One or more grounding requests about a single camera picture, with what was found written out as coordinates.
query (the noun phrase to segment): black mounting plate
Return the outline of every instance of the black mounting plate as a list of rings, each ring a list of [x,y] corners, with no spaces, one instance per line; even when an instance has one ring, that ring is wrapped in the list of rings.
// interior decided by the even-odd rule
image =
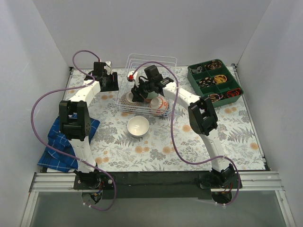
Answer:
[[[109,172],[114,177],[117,198],[199,198],[211,200],[211,188],[200,185],[199,179],[209,174],[209,171],[181,171],[181,172]],[[74,189],[91,190],[88,186],[78,183],[76,176]],[[104,200],[111,200],[114,196],[113,185],[108,184],[109,177],[102,175],[105,183]],[[238,177],[232,177],[235,188]]]
[[[112,183],[109,183],[108,181],[110,178],[105,174],[100,174],[99,178],[103,182],[103,190],[113,190],[114,186]],[[76,175],[75,181],[74,181],[74,187],[75,190],[92,190],[93,188],[88,187],[86,184],[82,183],[80,181],[80,178]]]

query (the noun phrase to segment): cable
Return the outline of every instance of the cable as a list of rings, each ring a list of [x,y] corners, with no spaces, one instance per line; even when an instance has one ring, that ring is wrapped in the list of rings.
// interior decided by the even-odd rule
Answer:
[[[224,191],[222,191],[222,192],[219,192],[219,193],[222,193],[222,194],[224,194],[224,193],[225,193],[225,191],[227,190],[227,188],[228,188],[228,186],[226,186],[226,188],[224,189]]]
[[[145,80],[148,80],[146,77],[144,77],[144,76],[139,76],[139,79],[140,78],[143,78],[143,79],[145,79]]]
[[[177,149],[177,147],[176,147],[176,143],[175,143],[175,139],[174,139],[174,133],[173,133],[174,113],[175,113],[175,108],[176,108],[177,99],[178,99],[178,94],[179,94],[179,81],[178,81],[176,75],[175,75],[168,67],[166,67],[165,65],[163,65],[162,63],[160,63],[160,62],[158,62],[158,61],[147,61],[147,62],[145,62],[145,63],[139,65],[139,66],[135,69],[135,71],[133,72],[133,75],[139,70],[139,68],[141,68],[143,65],[149,64],[149,63],[155,63],[155,64],[158,64],[158,65],[163,66],[164,68],[167,69],[168,72],[170,72],[170,73],[172,74],[172,76],[173,76],[173,77],[175,78],[175,80],[176,80],[177,91],[176,91],[176,97],[175,97],[174,104],[173,104],[172,111],[171,111],[171,121],[170,121],[170,134],[171,134],[171,140],[172,140],[172,144],[173,144],[173,146],[174,146],[174,149],[175,149],[175,151],[176,151],[176,154],[178,155],[178,157],[179,157],[183,162],[185,162],[185,163],[187,163],[187,164],[190,164],[190,165],[200,165],[200,164],[204,164],[204,163],[206,163],[206,162],[210,162],[210,161],[212,161],[212,160],[214,160],[214,159],[217,159],[217,158],[225,158],[225,159],[229,160],[229,161],[231,162],[231,164],[233,165],[233,167],[235,168],[235,171],[237,172],[237,175],[238,175],[238,187],[237,187],[237,191],[236,191],[236,194],[235,194],[235,196],[233,197],[233,199],[232,199],[230,202],[228,202],[228,203],[226,203],[226,204],[222,204],[222,205],[225,206],[225,205],[230,205],[230,204],[232,204],[232,203],[235,201],[235,199],[237,198],[238,194],[239,194],[240,181],[241,181],[240,174],[239,174],[239,171],[238,171],[238,169],[237,169],[235,163],[234,163],[233,160],[231,160],[229,157],[226,157],[226,156],[223,156],[223,155],[215,156],[215,157],[210,158],[210,159],[208,159],[208,160],[205,160],[205,161],[203,161],[203,162],[196,162],[196,163],[194,163],[194,162],[188,162],[188,161],[186,161],[186,160],[179,154],[178,149]]]
[[[230,188],[230,190],[227,193],[230,193],[231,191],[232,191],[232,183],[231,183],[231,188]]]
[[[91,53],[91,54],[93,54],[94,56],[96,56],[96,57],[98,58],[98,61],[101,61],[101,59],[100,59],[95,53],[93,53],[93,52],[91,52],[91,51],[87,51],[87,50],[80,50],[80,51],[77,51],[77,52],[73,55],[73,57],[72,57],[72,63],[74,64],[75,68],[76,68],[77,70],[79,70],[81,73],[83,73],[84,75],[90,76],[90,77],[93,79],[93,81],[90,82],[90,83],[88,83],[87,85],[83,85],[83,86],[79,86],[79,87],[61,88],[61,89],[57,89],[57,90],[54,90],[54,91],[47,92],[46,94],[42,95],[40,98],[38,98],[38,100],[35,102],[35,104],[34,104],[34,106],[33,106],[33,108],[32,108],[32,112],[31,112],[31,114],[30,114],[30,121],[31,121],[32,129],[33,129],[33,131],[34,131],[35,136],[36,136],[36,137],[38,138],[38,140],[39,140],[42,144],[44,144],[46,147],[48,147],[49,149],[52,149],[52,150],[58,152],[59,154],[66,155],[66,156],[68,156],[68,157],[74,158],[74,159],[76,159],[76,160],[78,160],[78,161],[80,161],[80,162],[82,162],[82,163],[84,163],[84,164],[86,164],[86,165],[88,165],[88,166],[90,166],[90,167],[92,167],[92,168],[94,168],[94,169],[96,169],[96,170],[98,170],[98,171],[100,171],[100,172],[106,174],[106,175],[113,181],[113,186],[114,186],[114,191],[115,191],[115,193],[114,193],[114,198],[113,198],[111,204],[109,205],[109,207],[107,207],[106,209],[102,209],[102,208],[93,206],[93,205],[91,205],[91,204],[87,204],[89,207],[95,208],[95,209],[97,209],[97,210],[106,211],[106,210],[109,210],[109,209],[113,206],[114,201],[115,201],[116,196],[117,196],[116,183],[115,183],[113,177],[112,177],[109,173],[107,173],[106,171],[104,171],[104,170],[102,170],[102,169],[99,169],[98,167],[93,166],[92,164],[90,164],[90,163],[88,163],[88,162],[86,162],[86,161],[83,161],[83,160],[81,160],[80,158],[78,158],[78,157],[76,157],[76,156],[74,156],[74,155],[66,154],[66,153],[64,153],[64,152],[62,152],[62,151],[60,151],[60,150],[58,150],[58,149],[55,149],[55,148],[49,146],[49,145],[48,145],[43,139],[41,139],[41,137],[38,135],[38,133],[37,133],[37,131],[36,131],[36,128],[35,128],[35,125],[34,125],[34,112],[35,112],[35,108],[36,108],[36,106],[38,105],[38,103],[41,101],[41,99],[43,99],[44,97],[46,97],[46,96],[48,96],[48,95],[50,95],[50,94],[52,94],[52,93],[55,93],[55,92],[67,91],[67,90],[72,90],[72,89],[83,88],[83,87],[86,87],[86,86],[91,85],[92,83],[94,83],[94,82],[96,81],[95,78],[94,78],[93,76],[89,75],[88,73],[83,72],[82,70],[80,70],[80,69],[77,67],[77,65],[76,65],[76,63],[75,63],[75,57],[76,57],[76,55],[77,55],[78,53],[80,53],[80,52],[88,52],[88,53]]]

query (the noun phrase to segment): floral tablecloth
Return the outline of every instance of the floral tablecloth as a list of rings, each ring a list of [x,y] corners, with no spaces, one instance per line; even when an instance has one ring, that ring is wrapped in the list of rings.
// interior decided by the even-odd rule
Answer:
[[[124,69],[113,71],[118,73],[121,82]],[[176,76],[184,89],[194,93],[187,79],[187,67],[177,67]],[[84,77],[79,71],[74,71],[69,87],[82,85]],[[68,91],[66,99],[75,93],[76,90]],[[90,145],[100,168],[112,172],[211,170],[210,162],[193,166],[178,158],[171,142],[170,116],[145,116],[150,123],[147,135],[143,138],[132,137],[127,132],[126,125],[135,114],[119,111],[115,104],[117,94],[118,91],[99,93],[89,106],[90,117],[100,121]],[[220,141],[237,168],[265,169],[243,98],[215,110]],[[186,160],[200,162],[209,158],[202,139],[189,126],[187,110],[179,105],[175,110],[174,136],[177,148]]]

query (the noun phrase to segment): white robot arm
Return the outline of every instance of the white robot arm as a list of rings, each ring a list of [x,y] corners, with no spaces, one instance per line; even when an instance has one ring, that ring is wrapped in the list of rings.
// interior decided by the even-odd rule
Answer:
[[[127,79],[134,81],[132,88],[133,102],[142,102],[148,93],[156,92],[166,98],[175,100],[178,90],[177,103],[189,112],[189,121],[192,129],[203,140],[210,158],[225,156],[217,131],[217,115],[211,100],[208,97],[199,97],[177,87],[177,84],[170,78],[163,78],[156,66],[152,65],[144,69],[146,78],[129,72]],[[213,172],[225,184],[234,174],[231,163],[225,158],[212,160]]]
[[[177,85],[175,82],[168,83],[166,87],[163,88],[164,97],[172,100],[176,98],[176,92]],[[193,95],[190,92],[179,88],[177,99],[177,103],[179,105],[187,109],[191,103],[195,103],[199,100],[199,96]],[[205,134],[199,134],[199,136],[202,138],[210,158],[220,155],[225,156],[225,152],[218,137],[217,129],[211,130],[208,136]],[[212,168],[218,172],[221,172],[229,167],[229,163],[230,162],[225,158],[217,158],[212,160]]]
[[[112,73],[111,62],[95,62],[94,70],[91,74],[96,81],[91,85],[91,77],[86,77],[83,85],[86,87],[80,89],[69,100],[63,100],[59,104],[60,131],[65,134],[69,140],[75,156],[86,161],[93,166],[96,162],[92,156],[89,146],[89,133],[91,122],[88,112],[88,106],[93,98],[100,91],[118,90],[117,73]],[[77,119],[70,116],[77,113]],[[78,171],[82,173],[90,173],[94,168],[78,161]]]

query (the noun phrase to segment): white wall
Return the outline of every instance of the white wall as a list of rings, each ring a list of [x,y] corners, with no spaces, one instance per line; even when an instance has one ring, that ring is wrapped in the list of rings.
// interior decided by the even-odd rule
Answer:
[[[238,63],[270,0],[34,0],[62,56],[79,49],[115,67],[130,53],[173,56],[178,65]],[[79,56],[81,67],[92,67]]]
[[[272,0],[239,62],[266,160],[303,226],[303,1]]]
[[[34,102],[64,87],[68,66],[32,0],[0,1],[0,226],[21,223],[28,190],[44,146],[30,126]],[[38,132],[46,139],[62,94],[38,106]]]

